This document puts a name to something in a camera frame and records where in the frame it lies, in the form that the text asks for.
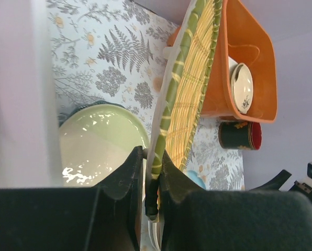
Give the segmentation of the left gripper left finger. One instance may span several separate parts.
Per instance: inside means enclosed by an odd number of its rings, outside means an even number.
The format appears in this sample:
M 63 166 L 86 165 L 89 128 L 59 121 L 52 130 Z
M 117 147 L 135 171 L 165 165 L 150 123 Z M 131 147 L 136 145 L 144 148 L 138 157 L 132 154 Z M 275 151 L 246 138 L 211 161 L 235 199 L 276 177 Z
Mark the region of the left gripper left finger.
M 143 156 L 92 187 L 0 189 L 0 250 L 139 250 Z

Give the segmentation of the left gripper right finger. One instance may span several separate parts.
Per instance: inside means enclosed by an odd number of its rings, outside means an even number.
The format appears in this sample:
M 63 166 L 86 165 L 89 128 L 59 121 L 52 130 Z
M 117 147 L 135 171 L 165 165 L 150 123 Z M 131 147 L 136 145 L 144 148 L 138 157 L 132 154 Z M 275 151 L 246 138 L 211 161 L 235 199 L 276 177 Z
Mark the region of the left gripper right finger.
M 312 250 L 312 203 L 299 192 L 207 191 L 164 154 L 162 250 Z

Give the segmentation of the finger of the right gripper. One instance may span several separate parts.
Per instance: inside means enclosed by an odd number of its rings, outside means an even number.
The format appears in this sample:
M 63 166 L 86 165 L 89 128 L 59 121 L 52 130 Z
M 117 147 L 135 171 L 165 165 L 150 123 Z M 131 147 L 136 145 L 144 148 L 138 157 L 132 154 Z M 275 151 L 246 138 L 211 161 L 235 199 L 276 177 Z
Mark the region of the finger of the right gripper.
M 291 176 L 290 172 L 283 169 L 274 178 L 250 191 L 279 191 Z

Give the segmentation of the woven bamboo pattern plate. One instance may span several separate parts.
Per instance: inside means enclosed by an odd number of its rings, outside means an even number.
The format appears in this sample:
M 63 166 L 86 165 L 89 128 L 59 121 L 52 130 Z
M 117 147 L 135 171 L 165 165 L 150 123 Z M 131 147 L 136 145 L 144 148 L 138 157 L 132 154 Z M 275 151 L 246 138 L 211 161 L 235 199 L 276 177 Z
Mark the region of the woven bamboo pattern plate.
M 145 211 L 151 222 L 158 221 L 163 155 L 179 170 L 186 165 L 214 62 L 221 12 L 222 1 L 191 1 L 170 48 L 147 151 Z

